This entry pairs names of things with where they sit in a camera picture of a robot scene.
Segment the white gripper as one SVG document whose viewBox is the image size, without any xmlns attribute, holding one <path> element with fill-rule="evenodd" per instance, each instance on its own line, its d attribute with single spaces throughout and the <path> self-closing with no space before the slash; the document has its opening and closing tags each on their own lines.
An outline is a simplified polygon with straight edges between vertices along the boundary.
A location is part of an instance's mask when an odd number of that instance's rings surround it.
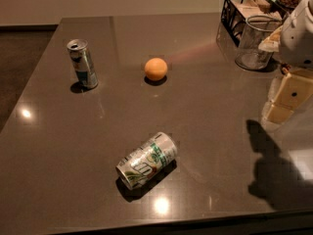
<svg viewBox="0 0 313 235">
<path fill-rule="evenodd" d="M 285 63 L 313 68 L 313 0 L 301 0 L 285 20 L 280 38 Z M 292 70 L 272 81 L 263 117 L 275 124 L 287 121 L 313 95 L 313 70 Z"/>
</svg>

